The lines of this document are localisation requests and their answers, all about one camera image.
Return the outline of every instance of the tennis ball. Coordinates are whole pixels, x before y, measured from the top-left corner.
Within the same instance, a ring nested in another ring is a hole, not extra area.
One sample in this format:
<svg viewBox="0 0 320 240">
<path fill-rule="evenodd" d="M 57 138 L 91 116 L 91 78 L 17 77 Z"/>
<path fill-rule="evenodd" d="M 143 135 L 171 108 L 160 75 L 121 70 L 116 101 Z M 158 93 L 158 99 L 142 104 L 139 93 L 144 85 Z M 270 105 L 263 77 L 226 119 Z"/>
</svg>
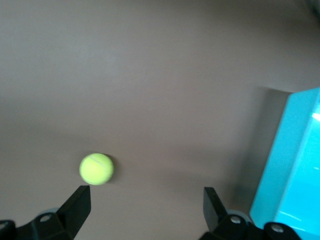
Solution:
<svg viewBox="0 0 320 240">
<path fill-rule="evenodd" d="M 86 183 L 101 185 L 111 178 L 114 173 L 114 165 L 108 156 L 92 153 L 82 160 L 79 172 Z"/>
</svg>

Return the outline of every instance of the cyan block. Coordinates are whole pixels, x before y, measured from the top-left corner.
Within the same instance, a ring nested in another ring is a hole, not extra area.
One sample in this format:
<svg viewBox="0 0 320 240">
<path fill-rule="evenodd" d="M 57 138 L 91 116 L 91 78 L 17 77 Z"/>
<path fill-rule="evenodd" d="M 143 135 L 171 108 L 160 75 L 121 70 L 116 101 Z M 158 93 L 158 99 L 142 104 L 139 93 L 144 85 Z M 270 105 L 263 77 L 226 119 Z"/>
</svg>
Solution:
<svg viewBox="0 0 320 240">
<path fill-rule="evenodd" d="M 320 88 L 289 96 L 250 210 L 256 226 L 278 222 L 320 240 Z"/>
</svg>

